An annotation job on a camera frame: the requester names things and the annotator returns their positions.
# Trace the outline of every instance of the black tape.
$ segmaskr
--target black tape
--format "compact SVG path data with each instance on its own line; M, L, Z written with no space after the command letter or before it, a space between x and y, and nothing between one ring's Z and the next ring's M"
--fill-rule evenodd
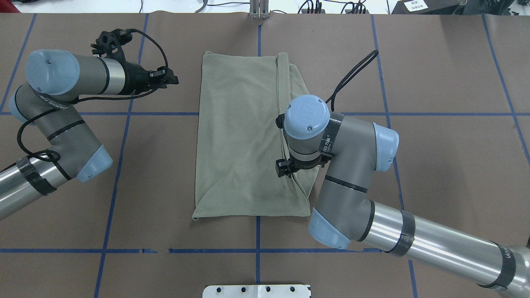
M405 210L400 210L403 217L403 226L401 227L401 235L394 248L387 253L391 253L397 257L404 256L414 242L414 233L416 232L416 220L412 213Z
M343 119L343 114L338 112L331 113L330 121L328 126L326 126L324 134L322 135L322 140L320 141L320 152L328 154L331 153L331 150L333 149L333 143L335 143L335 138L337 137L337 133L339 132L339 128Z
M342 186L346 186L346 187L351 188L351 189L356 190L356 191L360 191L360 192L364 192L364 193L366 193L368 191L367 188L364 188L364 187L361 187L361 186L358 186L358 185L355 185L355 184L351 184L349 182L337 179L335 177L331 177L329 175L326 175L326 177L324 179L325 180L329 180L329 181L334 182L334 183L337 183L337 184L342 185Z
M109 72L109 67L107 66L107 64L105 63L105 61L103 61L103 59L101 59L100 57L98 57L98 59L101 61L101 63L103 63L103 66L105 67L105 73L107 74L107 79L105 81L105 87L103 87L103 90L101 90L99 94L103 94L103 92L105 92L107 90L107 88L109 87L109 83L110 83L110 72Z
M516 264L514 253L509 248L498 243L495 243L495 245L499 247L500 253L502 255L502 267L499 276L493 283L479 286L500 292L506 290L511 284L511 281L514 280Z
M35 95L38 98L40 98L43 102L49 104L50 106L52 106L52 107L54 107L56 109L64 110L64 109L67 109L70 106L72 106L71 103L60 101L60 100L58 100L56 98L53 98L52 96L50 96L48 94L40 93L40 92L38 92L37 90L35 90L33 88L31 88L31 90L33 90L33 93L35 93Z
M368 219L368 224L366 225L366 229L365 229L363 235L361 236L361 238L359 238L357 240L357 242L363 242L364 241L366 236L368 236L368 233L370 232L370 229L372 228L372 224L374 223L375 203L372 200L369 200L369 201L370 201L370 218Z
M26 181L29 182L41 195L47 196L57 190L48 182L48 180L44 179L39 174L27 156L19 159L16 162L16 166L19 168L20 174L24 176Z
M69 129L71 129L71 128L74 128L74 127L76 127L76 126L78 126L78 125L81 125L81 124L83 124L83 123L85 123L85 120L83 120L83 119L81 119L81 120L79 120L79 121L76 121L76 122L74 122L74 123L70 123L70 124L68 124L67 126L61 128L61 129L57 130L56 132L54 132L53 134L49 135L47 139L48 139L48 141L51 141L51 140L52 140L53 138L55 138L56 136L58 136L58 135L64 133L65 131L67 131L67 130L69 130Z

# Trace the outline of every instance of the black cable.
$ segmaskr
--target black cable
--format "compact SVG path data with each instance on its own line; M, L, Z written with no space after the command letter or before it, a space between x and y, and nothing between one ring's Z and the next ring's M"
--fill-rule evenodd
M366 0L362 1L359 0L356 5L355 5L355 8L353 10L351 10L349 13L350 14L365 14L366 13L366 6L363 5L363 3L366 2Z
M322 1L326 1L326 2L334 2L334 3L340 3L340 4L346 4L348 2L341 2L341 1L335 1L335 0L322 0Z
M307 3L307 13L309 13L309 10L310 10L310 7L309 7L309 2L311 2L311 5L313 5L313 0L305 0L304 3L302 3L302 5L300 6L300 9L298 9L298 12L297 13L300 13L302 11L302 8L304 7L304 5Z
M199 9L197 9L195 13L199 13L203 11L207 4L208 4L208 0L202 0L202 6Z
M353 11L354 8L355 8L355 3L353 2L346 2L346 4L342 7L342 10L340 11L340 13L342 14L344 12L344 9L346 8L346 6L348 6L348 4L351 4L351 10Z
M162 54L162 57L164 57L165 67L169 68L169 64L167 62L166 54L165 54L164 50L162 49L162 47L158 44L158 42L156 42L149 35L147 35L146 33L142 32L142 31L140 31L138 29L127 29L127 30L129 32L131 32L131 33L132 32L139 33L139 34L143 35L145 38L147 38L149 41L151 41L160 50L160 53ZM164 79L165 79L164 77L161 79L161 84L163 84ZM83 99L74 100L74 101L72 101L72 104L80 103L80 102L87 101L87 100L131 100L131 99L138 99L138 98L142 98L142 97L148 96L149 94L155 92L157 89L158 89L158 86L154 87L153 89L151 89L147 93L139 94L139 95L135 95L135 96L128 96L128 97L87 97L87 98L83 98Z
M44 113L40 113L37 116L35 116L35 117L29 119L28 121L24 122L24 124L22 124L22 126L20 127L19 132L16 135L16 142L19 144L20 149L22 149L22 151L24 151L24 153L28 155L28 158L35 157L38 160L47 161L47 162L56 162L56 161L60 160L61 155L57 151L46 149L46 150L41 150L41 151L37 151L37 152L31 152L22 143L22 133L24 132L24 129L26 128L26 126L28 126L30 123L33 123L37 119L39 119L41 117L44 117L44 116L46 116L48 114L51 114L53 112L56 112L56 111L58 111L58 110L51 109L51 110L47 110Z
M16 162L14 162L14 163L8 165L5 169L3 169L2 171L0 171L0 173L2 173L3 171L9 169L10 167L12 167L12 166L14 166L14 165L16 165Z
M226 2L226 3L220 3L220 4L207 4L206 6L221 6L221 5L226 5L226 4L240 5L240 4L250 4L250 2Z
M337 96L337 93L346 86L351 79L356 76L360 71L363 70L370 62L372 62L375 57L379 54L378 50L373 50L368 56L366 56L363 60L361 60L359 63L357 63L356 66L354 66L350 72L340 81L340 83L335 88L335 91L333 91L333 94L326 100L326 103L331 101L331 111L335 111L335 97Z

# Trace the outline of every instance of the green cloth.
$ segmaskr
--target green cloth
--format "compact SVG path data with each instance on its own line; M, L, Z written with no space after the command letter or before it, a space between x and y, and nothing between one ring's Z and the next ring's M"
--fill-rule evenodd
M289 157L275 119L308 94L286 53L236 57L206 52L193 218L224 215L309 216L318 168L278 178L275 160Z

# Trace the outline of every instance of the gray robot arm segment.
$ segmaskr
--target gray robot arm segment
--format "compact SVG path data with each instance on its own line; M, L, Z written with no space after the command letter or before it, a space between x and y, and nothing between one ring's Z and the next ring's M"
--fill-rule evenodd
M309 232L314 239L338 249L346 249L352 240L359 241L468 278L504 297L530 296L530 249L507 248L368 200L366 192L374 172L386 171L395 157L397 133L353 117L341 119L335 112L331 120L317 121L312 115L329 114L327 107L306 96L291 102L280 126L286 132L292 164L299 163L294 151L331 156L310 220ZM340 121L335 138L328 130L333 121ZM300 134L305 127L322 123L325 128L318 135ZM331 150L324 152L329 144Z

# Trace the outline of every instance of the silver metal arm tube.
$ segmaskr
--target silver metal arm tube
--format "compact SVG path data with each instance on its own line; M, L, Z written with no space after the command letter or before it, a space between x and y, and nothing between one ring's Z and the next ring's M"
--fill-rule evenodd
M53 163L35 158L31 158L30 162L54 188L68 181ZM0 186L0 221L42 196L22 175L17 165L0 173Z
M15 91L9 104L11 113L22 122L57 108L46 100L49 95L49 99L68 103L81 94L118 94L125 85L125 73L117 61L62 50L31 53L26 76L29 83ZM68 180L87 182L112 164L108 152L73 106L57 108L34 124L50 141L49 150L57 152L60 159L50 162L23 157L0 173L0 220Z
M374 172L386 171L395 157L396 132L329 114L313 95L294 99L283 124L292 158L314 158L315 152L332 156L310 220L313 238L339 249L355 240L470 279L504 297L530 297L530 249L507 248L366 198ZM314 127L320 130L315 133Z

